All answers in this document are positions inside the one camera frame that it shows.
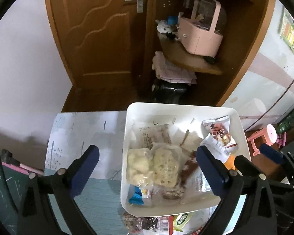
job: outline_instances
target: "blue gripper pad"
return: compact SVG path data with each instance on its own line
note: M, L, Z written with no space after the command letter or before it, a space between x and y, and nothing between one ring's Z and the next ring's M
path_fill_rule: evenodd
M223 198L228 190L226 183L229 181L228 169L224 164L213 157L206 146L197 148L196 160L204 173L212 192Z
M283 154L276 151L272 147L269 147L267 144L261 144L259 148L260 153L268 157L275 164L284 164Z
M99 149L90 145L83 155L73 161L67 170L70 196L80 195L99 161Z

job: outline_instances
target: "wooden floor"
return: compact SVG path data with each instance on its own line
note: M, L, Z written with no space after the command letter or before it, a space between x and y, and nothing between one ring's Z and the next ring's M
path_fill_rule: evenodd
M144 101L132 89L76 89L72 87L62 112L127 110L133 102Z

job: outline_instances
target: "white wall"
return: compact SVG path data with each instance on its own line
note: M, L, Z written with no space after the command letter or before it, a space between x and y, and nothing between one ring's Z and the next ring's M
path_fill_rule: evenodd
M17 0L0 21L0 148L43 169L53 120L71 86L45 0Z
M283 4L276 0L258 54L223 104L237 110L245 130L276 123L294 107L294 54L278 32L282 12Z

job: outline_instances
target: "pink stool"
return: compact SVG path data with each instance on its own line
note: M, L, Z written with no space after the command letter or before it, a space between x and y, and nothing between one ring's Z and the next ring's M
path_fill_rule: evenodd
M261 130L254 132L250 137L247 138L248 141L251 142L251 145L254 149L253 156L260 154L259 149L256 148L254 140L258 137L262 137L262 139L266 142L268 146L272 146L277 141L277 133L274 129L273 125L269 124Z

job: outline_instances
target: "plastic bag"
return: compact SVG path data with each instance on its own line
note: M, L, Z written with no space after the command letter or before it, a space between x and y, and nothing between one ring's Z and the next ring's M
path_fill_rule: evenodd
M238 149L237 143L229 133L230 116L204 120L202 124L209 130L210 135L217 142L218 150L221 153L229 156L231 152Z
M197 135L197 132L189 132L187 130L185 133L184 140L180 146L182 149L185 149L189 152L193 152L197 150L202 141L203 139Z
M163 143L153 143L154 183L166 188L176 186L179 179L182 149Z
M157 25L157 31L160 33L171 33L171 27L167 24L166 20L156 20Z
M133 125L132 130L136 137L136 144L139 147L151 149L152 143L172 144L169 136L169 125L152 125L149 127L141 127L137 129L137 125Z
M211 187L198 167L185 183L185 193L181 204L196 201L198 200L198 196L207 191L211 191Z
M181 183L177 183L173 188L164 188L161 190L162 198L165 200L180 200L184 195L184 187Z
M135 217L128 212L124 212L122 222L131 233L139 233L142 231L142 223L140 217Z
M129 149L126 178L128 183L141 189L152 189L153 155L148 148Z

